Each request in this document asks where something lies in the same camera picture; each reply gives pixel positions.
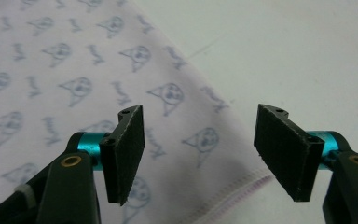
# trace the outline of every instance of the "white table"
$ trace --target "white table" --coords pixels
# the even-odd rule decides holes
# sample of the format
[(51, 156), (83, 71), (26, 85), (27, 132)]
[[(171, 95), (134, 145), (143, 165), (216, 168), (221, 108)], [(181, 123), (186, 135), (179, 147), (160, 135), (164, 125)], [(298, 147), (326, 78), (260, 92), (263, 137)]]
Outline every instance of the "white table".
[[(358, 152), (358, 0), (155, 0), (137, 4), (253, 130), (257, 104), (306, 131), (334, 130)], [(310, 203), (273, 181), (218, 223), (324, 223), (331, 172)]]

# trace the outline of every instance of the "black plastic part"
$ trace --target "black plastic part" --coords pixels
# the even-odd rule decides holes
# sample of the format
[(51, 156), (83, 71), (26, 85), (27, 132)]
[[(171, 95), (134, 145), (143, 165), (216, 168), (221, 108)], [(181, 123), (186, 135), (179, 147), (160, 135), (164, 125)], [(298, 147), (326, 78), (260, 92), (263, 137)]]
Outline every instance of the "black plastic part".
[(321, 161), (324, 141), (295, 125), (289, 113), (259, 105), (254, 145), (295, 202), (308, 202)]
[(101, 140), (100, 149), (108, 201), (123, 205), (145, 148), (142, 106), (122, 110), (118, 121), (115, 130)]
[(45, 223), (101, 223), (92, 161), (87, 153), (65, 154), (50, 165), (36, 219), (36, 224)]
[(334, 163), (334, 173), (324, 199), (327, 224), (358, 223), (358, 153), (346, 149)]

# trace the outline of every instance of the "teal metallic band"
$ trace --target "teal metallic band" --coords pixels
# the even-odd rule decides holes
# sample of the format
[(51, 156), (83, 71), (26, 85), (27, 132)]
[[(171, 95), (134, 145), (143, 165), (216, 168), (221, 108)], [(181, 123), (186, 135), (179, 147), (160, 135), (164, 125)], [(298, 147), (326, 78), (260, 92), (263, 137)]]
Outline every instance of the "teal metallic band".
[(101, 164), (100, 141), (105, 136), (105, 133), (84, 133), (80, 138), (77, 150), (85, 150), (92, 157), (92, 161), (96, 162), (93, 169), (101, 171), (103, 165)]
[[(331, 158), (328, 158), (329, 155), (332, 154), (331, 152), (339, 150), (338, 143), (331, 133), (326, 131), (316, 131), (316, 132), (307, 132), (307, 133), (324, 140), (324, 151), (322, 152), (322, 161), (331, 160)], [(320, 164), (319, 169), (325, 170), (329, 168), (323, 164)]]

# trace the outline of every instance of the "cloth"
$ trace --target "cloth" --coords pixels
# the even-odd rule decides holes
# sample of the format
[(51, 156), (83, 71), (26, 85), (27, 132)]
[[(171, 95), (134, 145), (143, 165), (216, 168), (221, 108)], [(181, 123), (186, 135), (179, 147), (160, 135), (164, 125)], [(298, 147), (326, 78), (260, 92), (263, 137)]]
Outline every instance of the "cloth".
[(94, 172), (103, 223), (210, 222), (270, 179), (229, 103), (132, 2), (0, 0), (0, 202), (138, 104), (146, 147), (123, 207)]

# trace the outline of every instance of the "white cloth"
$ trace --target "white cloth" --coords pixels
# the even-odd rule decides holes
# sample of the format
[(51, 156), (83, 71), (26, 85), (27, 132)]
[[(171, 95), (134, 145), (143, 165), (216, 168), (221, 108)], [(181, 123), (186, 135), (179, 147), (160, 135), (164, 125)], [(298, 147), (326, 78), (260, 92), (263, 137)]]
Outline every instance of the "white cloth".
[(0, 202), (73, 133), (110, 132), (138, 104), (146, 147), (129, 201), (107, 203), (94, 172), (103, 223), (208, 222), (269, 180), (228, 103), (136, 5), (0, 0)]

